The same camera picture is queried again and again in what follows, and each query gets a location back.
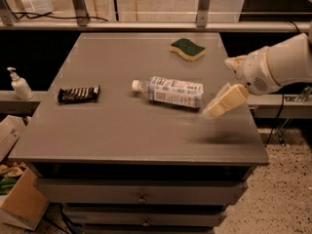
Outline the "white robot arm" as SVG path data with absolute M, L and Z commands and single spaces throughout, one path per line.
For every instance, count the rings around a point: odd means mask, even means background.
M 226 83 L 219 90 L 202 112 L 206 119 L 232 111 L 246 103 L 250 95 L 268 95 L 291 84 L 311 83 L 311 34 L 299 33 L 271 47 L 264 46 L 224 62 L 238 82 Z

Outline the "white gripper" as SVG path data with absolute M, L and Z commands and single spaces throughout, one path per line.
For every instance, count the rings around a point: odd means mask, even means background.
M 227 58 L 224 63 L 252 95 L 275 93 L 281 86 L 275 81 L 268 64 L 268 47 L 248 55 Z M 225 84 L 202 112 L 206 119 L 213 119 L 247 102 L 250 93 L 242 84 Z

